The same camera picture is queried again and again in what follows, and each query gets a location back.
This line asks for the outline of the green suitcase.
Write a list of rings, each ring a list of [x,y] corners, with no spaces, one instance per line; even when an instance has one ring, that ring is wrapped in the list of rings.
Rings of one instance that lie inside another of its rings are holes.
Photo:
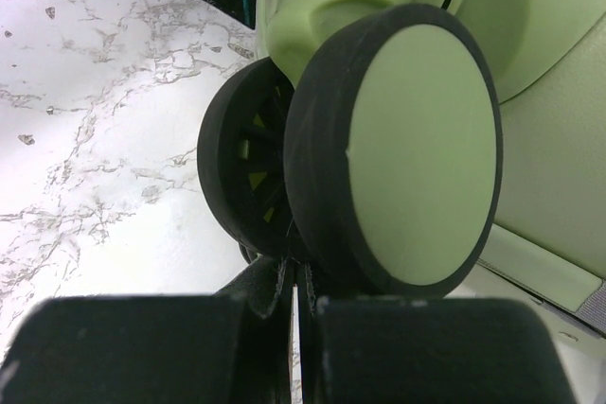
[[[257,0],[287,193],[373,293],[467,282],[605,329],[605,0]]]

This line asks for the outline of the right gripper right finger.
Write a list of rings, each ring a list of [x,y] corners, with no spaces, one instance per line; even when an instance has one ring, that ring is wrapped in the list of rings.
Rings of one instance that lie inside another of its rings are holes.
[[[548,330],[507,299],[368,296],[297,270],[307,403],[571,403]]]

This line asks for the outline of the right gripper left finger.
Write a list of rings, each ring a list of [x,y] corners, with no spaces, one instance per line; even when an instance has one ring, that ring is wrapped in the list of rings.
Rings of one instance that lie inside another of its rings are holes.
[[[287,403],[294,267],[261,257],[210,295],[62,297],[1,368],[5,403]]]

